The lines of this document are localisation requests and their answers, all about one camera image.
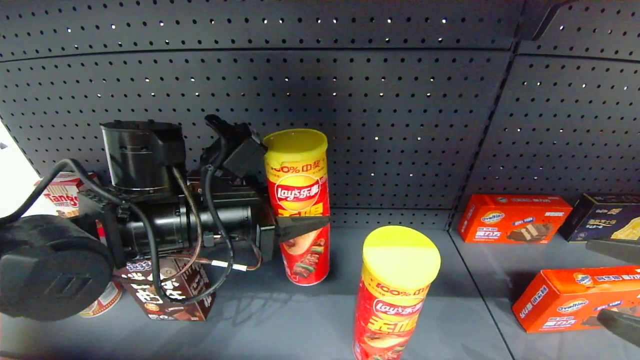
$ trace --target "can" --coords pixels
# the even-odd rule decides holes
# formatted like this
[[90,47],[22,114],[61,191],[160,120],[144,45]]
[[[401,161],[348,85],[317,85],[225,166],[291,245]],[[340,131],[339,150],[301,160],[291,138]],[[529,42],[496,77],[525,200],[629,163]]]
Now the can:
[[[271,205],[279,217],[328,216],[326,136],[313,129],[279,131],[264,138]],[[329,274],[330,226],[280,244],[287,277],[314,285]]]
[[439,270],[438,249],[416,230],[393,225],[367,236],[356,300],[357,360],[400,359]]
[[78,315],[83,318],[93,318],[102,315],[111,309],[122,297],[122,285],[110,282],[98,300],[82,310]]

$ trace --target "ovaltine logo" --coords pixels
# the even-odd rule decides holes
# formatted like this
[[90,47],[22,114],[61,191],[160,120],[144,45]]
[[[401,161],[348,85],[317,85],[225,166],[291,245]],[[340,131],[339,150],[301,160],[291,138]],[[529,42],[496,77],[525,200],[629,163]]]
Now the ovaltine logo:
[[558,307],[558,311],[564,314],[572,313],[574,311],[578,311],[582,306],[589,304],[589,300],[587,299],[575,299],[568,302],[565,302],[562,306]]
[[422,301],[418,304],[410,306],[402,306],[397,304],[391,304],[382,299],[376,299],[373,303],[373,308],[378,314],[390,315],[390,316],[411,316],[420,312],[422,309]]
[[289,211],[302,211],[313,205],[320,195],[320,180],[311,175],[283,177],[274,187],[278,203]]
[[502,218],[504,218],[504,213],[501,211],[489,211],[488,213],[484,214],[484,216],[482,217],[482,222],[484,222],[485,224],[495,224],[498,221],[502,220]]
[[577,282],[578,284],[582,284],[582,285],[592,285],[593,284],[593,280],[591,279],[591,276],[587,275],[587,274],[582,274],[579,272],[576,272],[573,274],[573,278],[575,279],[575,282]]

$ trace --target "white wall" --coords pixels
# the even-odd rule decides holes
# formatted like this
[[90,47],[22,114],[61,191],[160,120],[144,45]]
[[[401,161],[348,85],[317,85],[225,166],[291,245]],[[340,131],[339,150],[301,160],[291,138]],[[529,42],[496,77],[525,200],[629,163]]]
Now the white wall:
[[[7,145],[0,150],[0,217],[3,217],[13,213],[24,202],[40,178],[2,125],[0,142]],[[34,214],[55,215],[56,212],[53,204],[41,197],[26,213]]]

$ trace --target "wire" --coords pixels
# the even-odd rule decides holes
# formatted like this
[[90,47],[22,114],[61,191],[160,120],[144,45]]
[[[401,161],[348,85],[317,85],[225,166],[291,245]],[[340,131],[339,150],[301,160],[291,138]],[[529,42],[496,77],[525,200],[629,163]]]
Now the wire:
[[[250,241],[249,239],[246,238],[237,238],[234,239],[233,241],[247,241],[250,245],[251,248],[253,250],[253,253],[255,254],[255,257],[257,259],[257,264],[256,265],[240,265],[240,264],[234,264],[233,269],[234,270],[240,270],[240,271],[254,271],[256,269],[258,269],[261,264],[262,264],[262,253],[260,252],[260,249],[258,249],[258,246],[256,246],[256,244],[252,241]],[[170,254],[165,256],[165,258],[168,259],[191,259],[191,255],[189,254]],[[196,259],[197,263],[201,263],[201,264],[207,264],[207,265],[212,265],[212,266],[220,266],[220,267],[226,267],[227,263],[224,261],[219,261],[219,260],[210,260],[207,258],[197,258]]]
[[47,186],[51,184],[53,179],[55,179],[60,172],[62,172],[63,170],[66,170],[67,168],[71,168],[74,172],[78,174],[78,177],[80,177],[80,180],[82,180],[82,182],[86,184],[87,187],[89,187],[91,190],[98,193],[99,195],[103,196],[107,200],[110,200],[111,202],[115,202],[117,204],[124,202],[123,200],[115,197],[114,195],[105,192],[96,183],[94,183],[93,179],[91,179],[91,177],[86,172],[84,167],[77,160],[62,159],[55,166],[53,166],[51,173],[49,173],[49,175],[47,175],[38,183],[38,185],[35,187],[35,189],[33,189],[29,197],[27,197],[27,199],[22,203],[22,205],[20,205],[20,207],[17,210],[7,215],[6,217],[0,218],[0,226],[5,226],[12,222],[15,222],[22,215],[24,215],[27,212],[27,210],[29,210],[29,208],[33,206],[36,200],[38,200],[38,198],[42,195],[42,193],[47,188]]
[[178,185],[180,185],[182,192],[184,192],[184,196],[187,198],[187,202],[189,203],[189,207],[191,208],[191,212],[193,213],[193,216],[194,216],[193,220],[195,220],[196,222],[196,230],[198,234],[196,237],[197,238],[196,248],[193,252],[193,256],[191,257],[189,262],[186,265],[184,265],[182,270],[178,271],[177,274],[175,274],[174,276],[171,276],[171,278],[169,279],[173,279],[178,275],[183,274],[185,271],[189,270],[191,265],[193,265],[193,263],[196,262],[196,258],[198,257],[198,255],[200,255],[200,249],[202,249],[202,223],[200,221],[200,213],[198,212],[198,207],[196,206],[196,202],[193,200],[193,196],[191,196],[191,192],[189,191],[189,189],[187,189],[187,184],[185,184],[182,178],[182,174],[180,173],[180,170],[178,170],[178,168],[176,167],[171,167],[171,171],[173,172],[173,176],[175,176],[176,180],[178,180]]
[[[188,259],[189,261],[186,263],[186,265],[184,265],[180,271],[178,271],[176,274],[170,276],[170,277],[166,277],[164,279],[162,279],[162,282],[167,282],[167,281],[171,281],[173,279],[175,279],[176,277],[184,274],[187,270],[189,270],[189,268],[191,268],[191,265],[193,265],[196,262],[200,262],[198,261],[198,255],[200,254],[200,251],[202,249],[202,223],[200,221],[200,213],[198,212],[198,208],[196,207],[196,203],[193,200],[193,197],[191,196],[191,192],[187,189],[187,185],[184,183],[184,180],[182,178],[182,174],[180,174],[180,170],[178,170],[176,167],[171,167],[171,171],[173,172],[173,175],[175,176],[176,180],[178,181],[178,184],[180,185],[180,188],[182,189],[182,192],[184,193],[184,196],[187,198],[187,203],[189,204],[189,207],[191,208],[191,212],[194,214],[194,220],[196,223],[196,229],[198,231],[197,234],[197,240],[196,240],[196,247],[195,250],[193,252],[193,254],[191,256],[186,256],[184,258]],[[129,279],[126,277],[122,277],[122,276],[117,276],[114,275],[113,276],[114,280],[120,281],[120,282],[124,282],[127,284],[136,284],[136,285],[153,285],[152,281],[148,281],[148,280],[134,280],[134,279]]]
[[211,116],[215,116],[215,115],[207,115],[205,116],[205,120],[207,121],[207,124],[209,125],[209,127],[211,127],[213,132],[216,133],[216,135],[218,135],[218,139],[220,140],[220,152],[218,153],[218,156],[216,156],[216,159],[214,160],[215,162],[211,164],[211,166],[213,166],[213,170],[216,170],[227,157],[227,152],[229,150],[229,142],[227,141],[227,138],[225,138],[220,134],[220,130],[218,129],[216,124],[213,121],[209,121],[208,118],[210,118]]
[[233,269],[233,266],[234,266],[234,260],[236,257],[234,246],[231,243],[229,234],[227,233],[227,230],[225,229],[224,224],[222,224],[222,220],[220,220],[220,216],[218,215],[218,212],[213,204],[213,197],[211,194],[211,181],[213,179],[214,169],[212,166],[209,165],[207,166],[207,170],[208,170],[207,175],[205,176],[205,187],[203,191],[205,195],[205,201],[207,203],[207,207],[209,208],[209,212],[211,213],[211,217],[213,218],[213,221],[216,224],[218,231],[220,232],[220,236],[222,237],[222,240],[224,240],[224,242],[227,244],[227,248],[228,248],[227,267],[225,267],[225,270],[222,273],[222,276],[220,276],[218,280],[215,282],[215,284],[213,284],[209,289],[206,289],[205,291],[199,293],[198,295],[194,295],[192,297],[188,297],[184,299],[175,299],[175,298],[169,297],[166,294],[166,292],[164,291],[164,288],[162,287],[162,281],[160,280],[160,259],[157,251],[156,238],[153,236],[153,232],[149,231],[151,230],[151,226],[147,227],[145,224],[145,221],[148,223],[148,219],[146,219],[146,217],[144,219],[141,218],[141,221],[143,222],[143,224],[145,224],[145,228],[147,228],[149,252],[151,255],[151,274],[153,278],[153,285],[154,285],[154,288],[157,290],[156,292],[160,297],[160,299],[165,300],[167,302],[174,302],[178,304],[191,304],[210,296],[227,280],[227,277],[229,276],[229,273],[231,272],[231,269]]
[[[144,212],[142,212],[142,210],[135,204],[127,201],[127,200],[123,200],[119,197],[117,197],[116,195],[113,195],[112,193],[108,192],[107,190],[105,190],[103,187],[101,187],[100,185],[96,184],[95,182],[93,182],[93,179],[91,179],[91,177],[89,176],[89,174],[87,173],[87,171],[84,169],[84,167],[75,159],[62,159],[60,160],[51,170],[51,173],[42,179],[42,181],[40,181],[40,183],[38,184],[38,186],[36,186],[35,189],[33,189],[33,191],[31,192],[31,195],[29,195],[29,197],[27,197],[27,199],[22,203],[22,205],[20,205],[20,207],[14,211],[12,214],[0,218],[0,226],[5,226],[8,225],[12,222],[15,222],[16,220],[18,220],[22,215],[25,214],[25,212],[33,205],[33,203],[41,196],[42,192],[44,192],[44,190],[47,188],[47,186],[49,184],[51,184],[51,181],[53,181],[53,179],[62,171],[65,170],[67,168],[71,168],[71,170],[73,170],[77,176],[80,178],[80,180],[82,180],[82,182],[93,192],[95,192],[96,194],[98,194],[99,196],[101,196],[103,199],[106,199],[110,202],[113,202],[116,205],[122,206],[122,207],[127,207],[129,209],[131,209],[131,211],[133,211],[134,214],[136,214],[136,216],[138,216],[138,218],[140,219],[140,221],[142,222],[142,224],[144,225],[144,228],[147,232],[147,238],[149,240],[149,249],[151,250],[151,263],[152,263],[152,268],[157,267],[157,274],[154,274],[154,284],[159,284],[159,279],[160,279],[160,267],[159,267],[159,263],[158,263],[158,258],[157,258],[157,247],[156,247],[156,237],[154,234],[154,230],[153,227],[151,225],[151,222],[149,221],[149,219],[147,218],[147,216],[144,214]],[[166,294],[164,294],[164,291],[161,291],[162,295],[160,295],[161,297],[164,295],[166,297]]]

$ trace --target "yellow lid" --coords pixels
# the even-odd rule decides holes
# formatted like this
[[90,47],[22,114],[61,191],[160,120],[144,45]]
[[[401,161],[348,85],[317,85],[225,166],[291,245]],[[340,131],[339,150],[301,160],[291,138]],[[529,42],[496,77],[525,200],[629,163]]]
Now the yellow lid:
[[267,161],[274,165],[288,161],[305,161],[324,154],[327,148],[326,136],[313,129],[290,129],[264,137],[264,145],[269,151]]
[[440,252],[422,233],[404,226],[383,226],[367,236],[364,266],[380,282],[399,290],[427,286],[440,270]]

